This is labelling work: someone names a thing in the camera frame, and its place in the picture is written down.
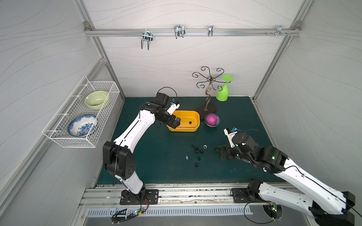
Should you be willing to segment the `yellow plastic storage box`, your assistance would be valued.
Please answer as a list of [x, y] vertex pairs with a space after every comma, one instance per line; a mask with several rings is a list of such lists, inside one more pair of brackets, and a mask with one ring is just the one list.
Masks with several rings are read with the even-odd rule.
[[196, 132], [200, 126], [200, 115], [196, 111], [175, 111], [173, 113], [176, 117], [181, 119], [181, 125], [176, 129], [168, 127], [172, 132]]

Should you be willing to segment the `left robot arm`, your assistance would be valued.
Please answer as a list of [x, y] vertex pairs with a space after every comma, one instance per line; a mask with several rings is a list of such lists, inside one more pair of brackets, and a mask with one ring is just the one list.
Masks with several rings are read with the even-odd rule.
[[113, 142], [107, 141], [102, 148], [105, 170], [126, 187], [133, 195], [143, 196], [145, 185], [139, 179], [134, 161], [134, 150], [148, 128], [155, 121], [176, 129], [181, 119], [173, 113], [180, 107], [179, 101], [169, 99], [164, 93], [158, 92], [155, 100], [145, 102], [129, 127]]

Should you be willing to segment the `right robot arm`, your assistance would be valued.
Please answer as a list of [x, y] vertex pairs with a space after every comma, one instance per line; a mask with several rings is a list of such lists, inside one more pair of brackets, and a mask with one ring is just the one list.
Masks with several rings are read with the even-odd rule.
[[355, 216], [350, 212], [355, 205], [355, 196], [351, 192], [341, 192], [322, 183], [281, 150], [259, 146], [247, 131], [226, 128], [224, 134], [228, 138], [228, 145], [215, 148], [221, 160], [238, 159], [249, 163], [283, 179], [300, 191], [287, 191], [254, 179], [246, 188], [231, 190], [235, 203], [242, 200], [249, 204], [266, 202], [268, 206], [264, 210], [272, 218], [278, 212], [276, 205], [280, 204], [307, 215], [319, 226], [355, 225]]

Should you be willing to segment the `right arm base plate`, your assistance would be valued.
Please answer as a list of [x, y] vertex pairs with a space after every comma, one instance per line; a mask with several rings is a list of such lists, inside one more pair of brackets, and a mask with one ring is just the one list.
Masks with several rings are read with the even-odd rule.
[[248, 188], [232, 188], [230, 195], [234, 203], [262, 203], [264, 202], [258, 193], [250, 191]]

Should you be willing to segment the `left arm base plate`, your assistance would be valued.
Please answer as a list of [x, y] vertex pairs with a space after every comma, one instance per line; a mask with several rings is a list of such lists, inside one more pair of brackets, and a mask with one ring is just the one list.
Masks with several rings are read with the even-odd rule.
[[142, 189], [139, 194], [133, 194], [128, 190], [121, 192], [120, 205], [156, 205], [158, 204], [158, 189]]

